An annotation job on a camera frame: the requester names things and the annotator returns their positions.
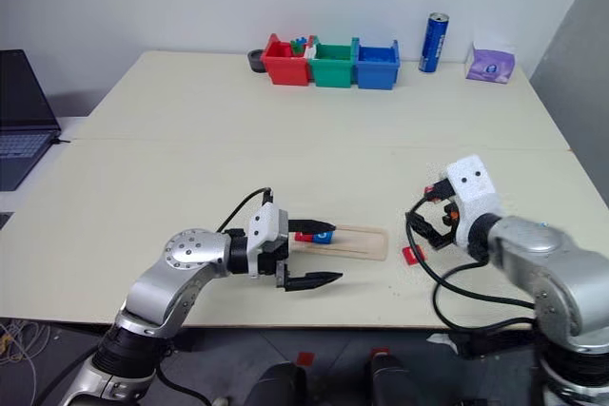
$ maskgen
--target silver robotic arm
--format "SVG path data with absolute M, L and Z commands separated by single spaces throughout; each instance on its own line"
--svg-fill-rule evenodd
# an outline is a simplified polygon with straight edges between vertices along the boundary
M 490 260 L 535 300 L 545 403 L 609 405 L 609 259 L 576 246 L 546 224 L 504 217 L 478 156 L 447 167 L 423 199 L 449 200 L 441 235 L 416 212 L 412 228 L 440 249 L 453 242 L 474 259 Z
M 231 273 L 252 278 L 276 275 L 277 287 L 293 291 L 338 279 L 342 274 L 316 272 L 291 278 L 287 271 L 289 231 L 321 233 L 334 228 L 326 222 L 289 221 L 287 212 L 266 196 L 250 219 L 247 236 L 241 229 L 217 233 L 199 228 L 174 235 L 161 258 L 131 286 L 114 325 L 60 404 L 135 404 L 146 394 L 169 341 L 211 280 Z

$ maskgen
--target laptop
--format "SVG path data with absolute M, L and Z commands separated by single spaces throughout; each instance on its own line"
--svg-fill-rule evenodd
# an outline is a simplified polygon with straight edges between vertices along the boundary
M 0 50 L 0 191 L 15 190 L 60 133 L 26 53 Z

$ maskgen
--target soda can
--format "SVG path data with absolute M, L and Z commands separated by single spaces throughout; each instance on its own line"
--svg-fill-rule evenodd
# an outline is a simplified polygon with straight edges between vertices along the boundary
M 427 33 L 425 43 L 422 45 L 422 56 L 419 70 L 433 73 L 438 67 L 444 37 L 448 29 L 448 15 L 444 13 L 431 13 L 427 20 Z

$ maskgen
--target black wire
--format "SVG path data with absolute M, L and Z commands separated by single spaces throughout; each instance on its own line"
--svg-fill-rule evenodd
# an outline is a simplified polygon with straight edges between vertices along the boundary
M 156 376 L 171 390 L 175 390 L 176 392 L 180 392 L 181 394 L 190 395 L 200 400 L 206 406 L 211 406 L 211 401 L 209 401 L 207 397 L 203 394 L 200 394 L 199 392 L 196 392 L 194 390 L 190 390 L 186 387 L 183 387 L 182 385 L 178 385 L 175 382 L 172 382 L 167 379 L 167 376 L 165 376 L 165 373 L 163 373 L 163 370 L 161 369 L 161 362 L 157 363 L 156 365 Z
M 483 267 L 486 264 L 488 264 L 488 261 L 477 261 L 474 263 L 460 265 L 456 268 L 453 268 L 452 270 L 449 270 L 443 276 L 441 276 L 441 277 L 438 276 L 438 274 L 436 274 L 436 272 L 433 269 L 431 269 L 431 267 L 427 264 L 424 257 L 417 249 L 417 244 L 415 243 L 414 236 L 412 234 L 412 223 L 411 223 L 410 217 L 409 217 L 409 215 L 411 213 L 415 213 L 417 211 L 417 209 L 419 209 L 425 202 L 427 202 L 427 199 L 425 197 L 421 198 L 418 202 L 415 203 L 415 205 L 412 207 L 412 209 L 406 214 L 406 237 L 408 238 L 408 243 L 410 244 L 412 253 L 417 258 L 417 261 L 421 264 L 421 267 L 423 268 L 423 270 L 425 270 L 425 272 L 436 282 L 436 285 L 434 287 L 434 291 L 432 294 L 432 304 L 434 307 L 434 311 L 436 312 L 436 316 L 438 316 L 438 319 L 440 319 L 444 323 L 444 325 L 446 325 L 447 327 L 449 327 L 452 330 L 460 331 L 460 332 L 477 332 L 477 333 L 496 332 L 496 331 L 500 330 L 501 328 L 504 328 L 506 326 L 513 325 L 516 323 L 533 323 L 534 320 L 530 319 L 530 318 L 513 318 L 513 319 L 508 319 L 508 320 L 503 320 L 501 322 L 493 323 L 490 325 L 485 325 L 482 327 L 462 327 L 462 326 L 457 325 L 456 323 L 452 322 L 442 313 L 442 311 L 440 310 L 440 306 L 438 305 L 438 293 L 439 293 L 441 287 L 445 287 L 452 292 L 455 292 L 457 294 L 463 295 L 465 297 L 468 297 L 468 298 L 474 299 L 474 300 L 490 301 L 490 302 L 501 303 L 501 304 L 511 304 L 514 306 L 521 306 L 521 307 L 528 308 L 528 309 L 535 309 L 535 305 L 533 303 L 529 303 L 528 301 L 523 301 L 523 300 L 507 299 L 504 297 L 494 297 L 494 296 L 485 295 L 485 294 L 477 294 L 477 293 L 471 292 L 469 290 L 461 289 L 460 287 L 457 287 L 456 285 L 453 285 L 452 283 L 447 281 L 447 279 L 449 277 L 451 277 L 452 275 L 454 275 L 456 273 L 459 273 L 460 271 Z
M 258 194 L 262 194 L 264 192 L 270 193 L 271 188 L 270 187 L 261 187 L 260 189 L 254 190 L 251 194 L 249 194 L 247 197 L 245 197 L 243 199 L 243 201 L 237 205 L 237 207 L 233 210 L 233 212 L 230 213 L 230 215 L 226 218 L 226 220 L 224 222 L 222 222 L 222 225 L 220 225 L 218 227 L 218 230 L 216 230 L 216 232 L 222 232 L 226 228 L 226 226 L 230 223 L 230 221 L 232 221 L 232 218 L 234 218 L 235 215 L 239 211 L 241 211 L 241 208 L 243 208 L 247 202 L 249 202 L 251 199 L 256 197 Z
M 80 356 L 78 356 L 70 365 L 68 365 L 66 368 L 64 368 L 61 373 L 59 373 L 50 383 L 49 385 L 47 385 L 47 387 L 45 388 L 45 390 L 43 390 L 40 395 L 38 396 L 38 398 L 36 398 L 36 400 L 33 403 L 33 406 L 42 406 L 43 403 L 45 402 L 45 400 L 47 399 L 47 397 L 50 395 L 50 393 L 55 390 L 55 388 L 61 383 L 62 380 L 64 380 L 64 377 L 66 377 L 67 375 L 69 375 L 69 373 L 76 368 L 78 365 L 80 365 L 83 361 L 85 361 L 87 358 L 89 358 L 95 351 L 97 350 L 97 345 L 91 347 L 90 349 L 88 349 L 85 353 L 81 354 Z
M 485 295 L 485 294 L 477 294 L 476 292 L 471 292 L 466 289 L 461 289 L 460 287 L 457 287 L 456 285 L 453 285 L 450 282 L 447 282 L 445 279 L 438 276 L 438 274 L 434 270 L 431 269 L 431 267 L 427 264 L 425 259 L 419 253 L 419 249 L 417 249 L 417 244 L 416 244 L 414 236 L 412 234 L 412 222 L 410 221 L 410 217 L 409 217 L 410 213 L 414 213 L 415 211 L 417 211 L 417 209 L 419 209 L 421 207 L 421 205 L 425 202 L 427 202 L 427 199 L 425 197 L 421 198 L 412 207 L 412 209 L 408 213 L 406 213 L 406 237 L 408 238 L 408 243 L 410 244 L 412 253 L 417 258 L 417 261 L 421 264 L 422 269 L 425 270 L 425 273 L 427 273 L 435 282 L 438 282 L 440 285 L 442 285 L 443 287 L 446 287 L 448 290 L 455 292 L 456 294 L 460 294 L 465 297 L 468 297 L 470 299 L 490 301 L 492 303 L 511 304 L 511 305 L 520 306 L 523 308 L 535 309 L 535 305 L 533 303 L 529 303 L 528 301 L 507 299 L 505 297 L 494 297 L 492 295 Z
M 448 278 L 450 278 L 451 276 L 453 276 L 456 273 L 459 273 L 460 271 L 471 270 L 474 268 L 481 268 L 481 267 L 485 266 L 486 264 L 488 264 L 488 262 L 476 261 L 473 263 L 467 263 L 465 265 L 460 265 L 456 268 L 453 268 L 452 270 L 449 270 L 445 274 L 443 274 L 442 279 L 447 280 Z M 456 332 L 492 333 L 492 332 L 496 332 L 496 331 L 500 330 L 501 328 L 508 327 L 508 326 L 514 325 L 516 323 L 531 323 L 532 324 L 533 322 L 535 322 L 534 319 L 530 319 L 530 318 L 513 318 L 513 319 L 503 320 L 503 321 L 497 322 L 497 323 L 492 323 L 490 325 L 485 325 L 483 327 L 462 327 L 462 326 L 456 324 L 455 322 L 453 322 L 452 320 L 450 320 L 449 318 L 447 318 L 440 310 L 440 306 L 438 305 L 438 294 L 440 293 L 441 287 L 442 286 L 440 285 L 440 283 L 436 282 L 436 285 L 434 286 L 434 292 L 432 294 L 432 299 L 431 299 L 433 306 L 434 306 L 434 311 L 436 312 L 436 316 L 438 316 L 438 319 L 440 319 L 444 323 L 444 325 L 446 325 L 448 328 L 450 328 L 451 330 L 454 330 Z

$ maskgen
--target plastic bin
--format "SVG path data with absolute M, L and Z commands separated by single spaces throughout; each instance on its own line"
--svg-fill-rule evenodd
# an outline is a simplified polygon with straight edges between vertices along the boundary
M 315 85 L 320 87 L 351 87 L 355 47 L 357 38 L 351 39 L 351 46 L 324 45 L 316 35 L 309 38 L 307 51 Z
M 357 39 L 355 68 L 360 89 L 393 89 L 400 69 L 398 41 L 391 48 L 372 48 L 361 47 Z
M 272 33 L 262 61 L 273 85 L 308 86 L 311 70 L 303 56 L 304 53 L 294 54 L 289 42 L 282 42 Z

